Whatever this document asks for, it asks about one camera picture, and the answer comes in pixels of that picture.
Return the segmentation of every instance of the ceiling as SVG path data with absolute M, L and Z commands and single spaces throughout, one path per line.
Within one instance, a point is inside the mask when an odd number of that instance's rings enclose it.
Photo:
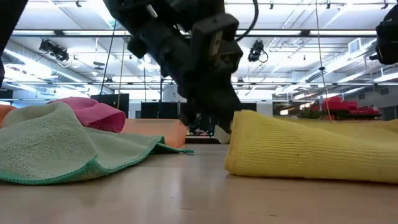
M 387 1 L 386 9 L 381 9 L 383 0 L 318 0 L 318 24 L 315 13 L 315 0 L 273 0 L 259 1 L 259 18 L 255 29 L 361 29 L 374 30 L 388 10 L 396 3 L 395 0 Z M 109 16 L 102 0 L 80 1 L 81 7 L 77 7 L 74 1 L 69 0 L 30 0 L 21 16 L 16 30 L 111 30 L 113 18 Z M 239 20 L 239 29 L 247 29 L 253 17 L 253 5 L 251 0 L 225 0 L 226 12 Z M 123 27 L 118 27 L 123 34 Z M 57 64 L 53 57 L 42 55 L 39 45 L 43 39 L 50 40 L 68 49 L 71 58 L 67 63 Z M 261 39 L 265 51 L 269 55 L 266 63 L 248 62 L 247 57 L 250 48 L 256 40 Z M 319 85 L 288 85 L 291 82 L 320 83 L 322 79 L 317 75 L 322 65 L 326 67 L 325 81 L 329 83 L 363 83 L 371 82 L 382 75 L 381 68 L 386 73 L 395 72 L 392 67 L 383 67 L 378 62 L 370 61 L 368 56 L 374 53 L 374 37 L 361 38 L 359 52 L 349 53 L 348 44 L 355 37 L 322 37 L 318 40 L 313 37 L 246 37 L 239 45 L 244 52 L 238 70 L 233 74 L 232 82 L 243 78 L 244 82 L 277 82 L 278 85 L 244 85 L 235 86 L 236 89 L 244 89 L 239 94 L 244 94 L 246 99 L 261 98 L 264 93 L 275 93 L 276 97 L 285 98 L 290 94 L 292 99 L 304 99 L 322 95 L 323 88 Z M 160 88 L 159 66 L 150 58 L 139 60 L 126 48 L 124 38 L 118 37 L 67 37 L 67 36 L 40 36 L 15 35 L 11 38 L 7 48 L 18 55 L 33 60 L 33 65 L 41 64 L 51 70 L 56 70 L 55 82 L 102 82 L 104 70 L 95 70 L 93 62 L 106 63 L 108 52 L 111 55 L 106 71 L 106 77 L 114 82 L 134 82 L 135 85 L 121 85 L 125 92 L 131 90 L 152 90 Z M 12 77 L 12 72 L 6 77 L 9 81 L 28 82 L 21 76 Z M 395 76 L 384 82 L 393 82 Z M 40 75 L 34 77 L 34 81 L 49 79 Z M 30 85 L 32 88 L 46 88 L 43 85 Z M 90 85 L 82 85 L 80 89 L 72 89 L 88 94 Z M 6 88 L 18 89 L 18 85 Z M 106 86 L 107 91 L 117 90 L 119 85 Z M 343 86 L 339 92 L 349 91 L 358 86 Z

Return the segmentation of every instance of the towel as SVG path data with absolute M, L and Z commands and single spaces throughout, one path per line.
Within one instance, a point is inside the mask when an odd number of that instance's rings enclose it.
M 112 174 L 153 152 L 191 152 L 162 136 L 116 134 L 83 127 L 62 102 L 11 111 L 0 129 L 0 180 L 42 185 Z
M 68 97 L 49 103 L 54 102 L 64 102 L 69 105 L 85 127 L 120 133 L 126 122 L 126 115 L 123 111 L 91 98 Z
M 0 105 L 0 128 L 4 117 L 12 110 L 16 109 L 15 106 Z
M 236 112 L 225 161 L 231 174 L 398 184 L 398 120 L 283 120 Z

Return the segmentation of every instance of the pink towel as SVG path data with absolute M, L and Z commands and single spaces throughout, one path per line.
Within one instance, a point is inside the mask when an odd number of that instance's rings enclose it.
M 120 133 L 126 122 L 126 115 L 123 111 L 91 98 L 68 97 L 49 103 L 58 101 L 69 105 L 80 123 L 89 128 Z

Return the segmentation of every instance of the wooden table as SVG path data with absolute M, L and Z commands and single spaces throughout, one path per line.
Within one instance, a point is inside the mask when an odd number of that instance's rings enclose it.
M 226 146 L 188 148 L 98 180 L 1 182 L 0 223 L 398 223 L 398 186 L 236 177 L 223 169 Z

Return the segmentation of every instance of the yellow towel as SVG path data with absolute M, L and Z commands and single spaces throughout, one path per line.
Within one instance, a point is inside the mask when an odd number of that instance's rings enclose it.
M 286 120 L 236 112 L 225 169 L 254 177 L 398 184 L 398 120 Z

